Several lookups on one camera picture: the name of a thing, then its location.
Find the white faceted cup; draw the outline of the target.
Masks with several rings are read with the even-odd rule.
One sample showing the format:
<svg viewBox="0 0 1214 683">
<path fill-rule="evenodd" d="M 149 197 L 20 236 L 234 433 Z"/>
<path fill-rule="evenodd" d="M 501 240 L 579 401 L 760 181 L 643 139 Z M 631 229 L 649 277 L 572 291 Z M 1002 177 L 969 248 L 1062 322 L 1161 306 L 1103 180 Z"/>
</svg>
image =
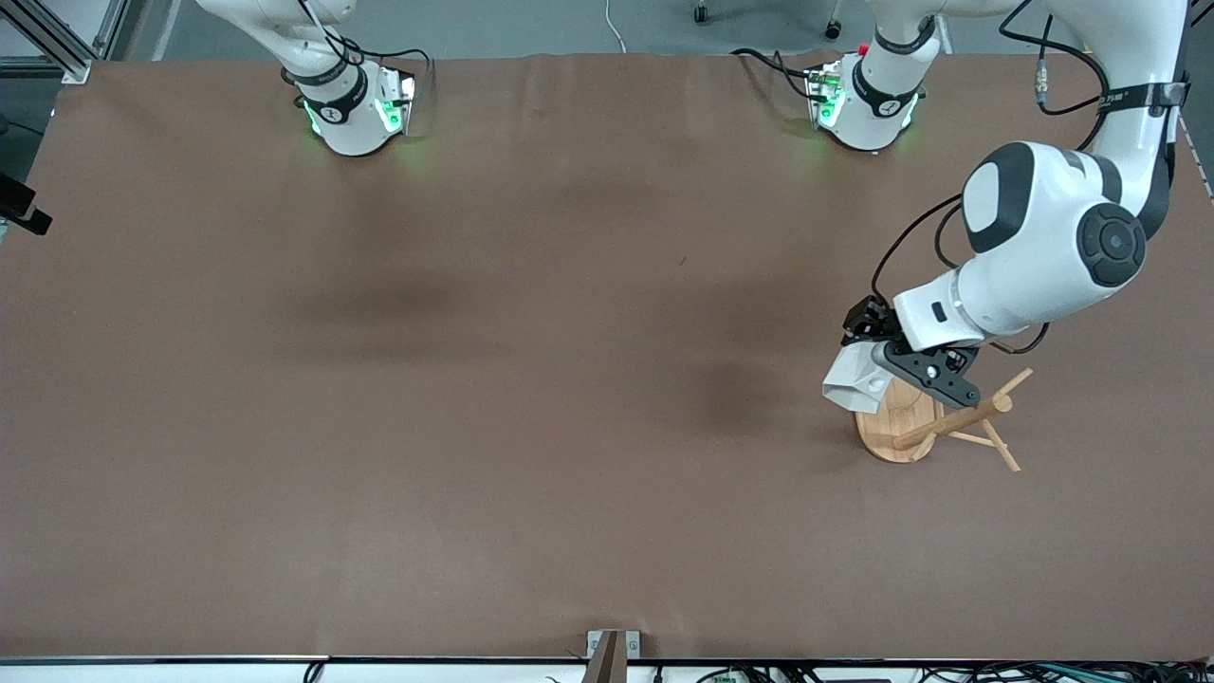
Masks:
<svg viewBox="0 0 1214 683">
<path fill-rule="evenodd" d="M 849 412 L 875 415 L 894 385 L 884 354 L 872 354 L 872 342 L 843 346 L 827 372 L 822 393 Z"/>
</svg>

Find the wooden cup rack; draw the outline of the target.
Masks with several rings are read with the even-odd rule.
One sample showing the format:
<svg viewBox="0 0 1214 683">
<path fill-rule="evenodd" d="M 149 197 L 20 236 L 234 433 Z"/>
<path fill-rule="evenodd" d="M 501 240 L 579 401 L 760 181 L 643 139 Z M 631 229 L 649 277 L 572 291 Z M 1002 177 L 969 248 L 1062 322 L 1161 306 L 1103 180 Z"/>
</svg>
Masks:
<svg viewBox="0 0 1214 683">
<path fill-rule="evenodd" d="M 989 446 L 999 454 L 1006 468 L 1020 472 L 1019 461 L 1006 442 L 1002 440 L 992 420 L 1011 412 L 1012 389 L 1023 385 L 1033 372 L 1032 368 L 1023 369 L 993 397 L 983 399 L 977 406 L 957 411 L 944 408 L 904 380 L 894 379 L 875 414 L 855 414 L 855 427 L 868 453 L 887 463 L 919 462 L 927 457 L 936 442 L 958 438 L 968 444 Z"/>
</svg>

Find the brown table cover sheet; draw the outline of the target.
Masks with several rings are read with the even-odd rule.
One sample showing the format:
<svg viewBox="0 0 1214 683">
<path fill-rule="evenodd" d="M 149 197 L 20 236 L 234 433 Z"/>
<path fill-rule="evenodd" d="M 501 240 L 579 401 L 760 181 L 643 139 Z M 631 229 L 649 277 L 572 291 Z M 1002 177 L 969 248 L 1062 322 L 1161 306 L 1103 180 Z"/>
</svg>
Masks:
<svg viewBox="0 0 1214 683">
<path fill-rule="evenodd" d="M 0 247 L 0 655 L 1214 655 L 1214 204 L 983 353 L 1021 471 L 822 395 L 894 238 L 1071 144 L 946 56 L 879 156 L 725 57 L 447 61 L 334 155 L 270 62 L 96 66 Z"/>
</svg>

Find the aluminium frame profile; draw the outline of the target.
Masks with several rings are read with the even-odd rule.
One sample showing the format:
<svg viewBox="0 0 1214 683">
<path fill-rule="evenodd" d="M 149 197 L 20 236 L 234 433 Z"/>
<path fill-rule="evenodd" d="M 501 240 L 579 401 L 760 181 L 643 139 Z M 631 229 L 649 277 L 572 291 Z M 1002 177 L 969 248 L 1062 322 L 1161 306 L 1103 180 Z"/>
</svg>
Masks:
<svg viewBox="0 0 1214 683">
<path fill-rule="evenodd" d="M 0 78 L 86 82 L 117 57 L 134 0 L 0 0 Z"/>
</svg>

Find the grey metal bracket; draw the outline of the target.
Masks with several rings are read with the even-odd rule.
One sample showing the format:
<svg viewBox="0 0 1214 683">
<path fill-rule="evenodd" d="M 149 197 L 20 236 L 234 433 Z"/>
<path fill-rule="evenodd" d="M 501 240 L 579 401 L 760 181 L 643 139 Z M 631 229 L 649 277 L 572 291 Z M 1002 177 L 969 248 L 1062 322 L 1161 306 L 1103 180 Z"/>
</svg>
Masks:
<svg viewBox="0 0 1214 683">
<path fill-rule="evenodd" d="M 625 653 L 626 660 L 642 658 L 642 639 L 639 630 L 590 630 L 585 633 L 585 658 L 590 660 L 599 651 L 599 644 L 615 644 Z"/>
</svg>

